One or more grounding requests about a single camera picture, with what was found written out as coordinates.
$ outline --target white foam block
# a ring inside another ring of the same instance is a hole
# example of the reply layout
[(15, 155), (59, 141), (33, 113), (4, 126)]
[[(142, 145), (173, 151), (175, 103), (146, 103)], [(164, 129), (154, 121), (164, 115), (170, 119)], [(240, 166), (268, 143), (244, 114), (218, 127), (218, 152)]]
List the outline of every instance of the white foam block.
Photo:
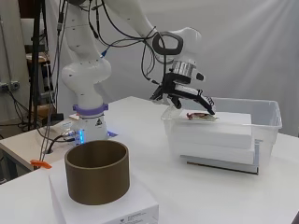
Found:
[(249, 149), (235, 147), (218, 147), (190, 142), (170, 141), (169, 146), (179, 156), (192, 156), (217, 161), (230, 161), (242, 164), (253, 164), (255, 146), (252, 141)]
[(159, 205), (131, 176), (128, 192), (113, 203), (84, 205), (73, 201), (67, 191), (65, 170), (50, 175), (53, 208), (59, 224), (154, 224)]
[(183, 110), (172, 127), (172, 136), (185, 142), (219, 147), (250, 148), (251, 115), (218, 112), (215, 121), (188, 120), (187, 113), (202, 111)]

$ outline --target brown cylinder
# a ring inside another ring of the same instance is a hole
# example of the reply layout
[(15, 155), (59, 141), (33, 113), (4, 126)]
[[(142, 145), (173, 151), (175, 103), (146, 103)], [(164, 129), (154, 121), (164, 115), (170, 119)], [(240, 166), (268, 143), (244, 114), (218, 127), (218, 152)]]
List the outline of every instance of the brown cylinder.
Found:
[(114, 141), (94, 141), (65, 154), (69, 196), (98, 205), (118, 200), (130, 188), (128, 148)]

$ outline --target wall outlet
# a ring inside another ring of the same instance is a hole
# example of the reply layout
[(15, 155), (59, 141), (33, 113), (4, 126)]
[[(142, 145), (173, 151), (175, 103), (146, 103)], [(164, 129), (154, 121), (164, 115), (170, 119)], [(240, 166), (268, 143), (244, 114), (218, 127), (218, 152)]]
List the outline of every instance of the wall outlet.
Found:
[(5, 82), (0, 82), (0, 92), (7, 92), (9, 91), (9, 86)]
[(19, 81), (11, 81), (10, 82), (10, 90), (11, 91), (17, 91), (20, 88), (20, 82)]

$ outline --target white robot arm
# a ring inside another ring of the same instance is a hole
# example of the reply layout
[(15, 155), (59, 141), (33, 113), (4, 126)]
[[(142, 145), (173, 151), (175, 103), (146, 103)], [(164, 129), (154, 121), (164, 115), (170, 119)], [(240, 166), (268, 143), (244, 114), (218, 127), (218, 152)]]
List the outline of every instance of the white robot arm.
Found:
[[(103, 104), (102, 97), (93, 86), (111, 75), (111, 67), (93, 44), (90, 22), (86, 12), (80, 9), (84, 5), (88, 6), (92, 0), (67, 1), (69, 6), (65, 35), (68, 47), (75, 52), (77, 59), (63, 69), (62, 78), (64, 84), (78, 97), (78, 105), (75, 105), (75, 110), (80, 115), (77, 129), (84, 131), (79, 134), (79, 142), (105, 139), (107, 128), (104, 111), (107, 105)], [(198, 31), (188, 27), (175, 32), (158, 32), (143, 13), (138, 0), (103, 0), (102, 3), (105, 11), (107, 5), (127, 21), (138, 32), (140, 39), (164, 58), (163, 63), (167, 62), (166, 57), (173, 59), (169, 73), (164, 70), (162, 83), (150, 97), (153, 102), (161, 102), (166, 96), (176, 108), (181, 108), (179, 99), (185, 98), (194, 100), (210, 114), (215, 114), (213, 101), (203, 96), (202, 91), (187, 86), (192, 78), (204, 80), (196, 70), (201, 41)], [(177, 46), (168, 49), (168, 40), (173, 39), (177, 40)]]

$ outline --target table surface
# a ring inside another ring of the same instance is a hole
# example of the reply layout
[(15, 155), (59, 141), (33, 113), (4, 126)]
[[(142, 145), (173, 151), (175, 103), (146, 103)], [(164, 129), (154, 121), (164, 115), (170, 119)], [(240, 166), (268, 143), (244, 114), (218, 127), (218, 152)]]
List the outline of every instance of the table surface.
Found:
[[(165, 105), (129, 97), (110, 104), (106, 114), (107, 127), (119, 134), (115, 140), (129, 147), (131, 173), (160, 205), (159, 224), (292, 223), (299, 210), (298, 138), (279, 134), (269, 167), (260, 175), (188, 165), (168, 149), (160, 119), (164, 110)], [(32, 159), (26, 151), (36, 148), (38, 138), (36, 132), (24, 133), (1, 144), (15, 147), (26, 162)], [(46, 161), (58, 160), (69, 148), (57, 144)], [(0, 186), (1, 223), (57, 223), (49, 174), (63, 162), (52, 165)]]

